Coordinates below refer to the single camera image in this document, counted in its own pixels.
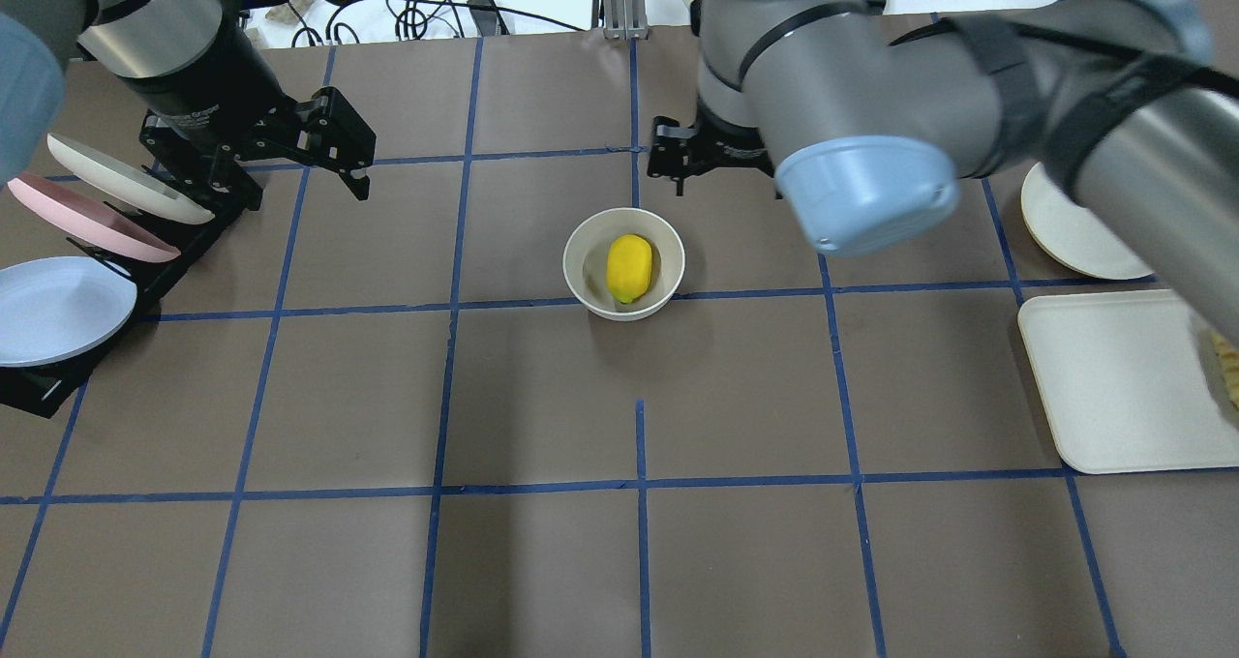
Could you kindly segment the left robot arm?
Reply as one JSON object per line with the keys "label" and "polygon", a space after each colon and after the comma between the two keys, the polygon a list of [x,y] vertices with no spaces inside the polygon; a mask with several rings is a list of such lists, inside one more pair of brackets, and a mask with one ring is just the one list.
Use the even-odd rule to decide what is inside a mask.
{"label": "left robot arm", "polygon": [[368,198],[375,133],[332,86],[289,97],[222,0],[2,0],[2,178],[31,164],[81,53],[146,103],[145,145],[177,183],[256,209],[242,165],[285,159]]}

